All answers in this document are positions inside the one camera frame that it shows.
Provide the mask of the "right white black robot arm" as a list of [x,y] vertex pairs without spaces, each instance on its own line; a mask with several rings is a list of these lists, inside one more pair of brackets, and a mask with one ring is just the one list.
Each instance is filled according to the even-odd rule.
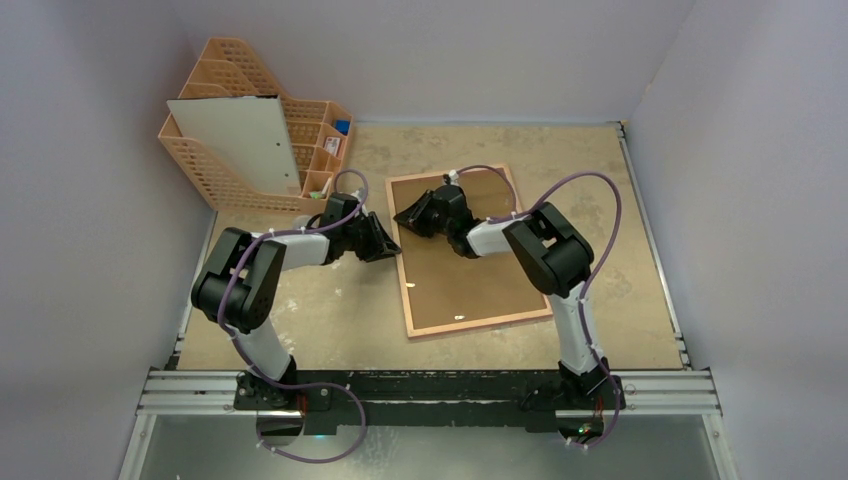
[[564,399],[584,407],[603,394],[617,394],[586,306],[594,251],[556,207],[543,202],[502,222],[483,220],[472,213],[461,187],[446,185],[425,191],[393,220],[419,237],[445,237],[462,257],[514,255],[530,284],[549,300]]

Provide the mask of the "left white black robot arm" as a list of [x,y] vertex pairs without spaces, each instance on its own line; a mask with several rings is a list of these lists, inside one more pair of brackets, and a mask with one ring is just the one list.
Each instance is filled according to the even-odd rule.
[[272,408],[287,408],[298,395],[296,361],[269,319],[281,274],[330,265],[347,252],[366,263],[401,252],[363,195],[333,193],[323,213],[277,235],[226,228],[192,286],[192,306],[228,335]]

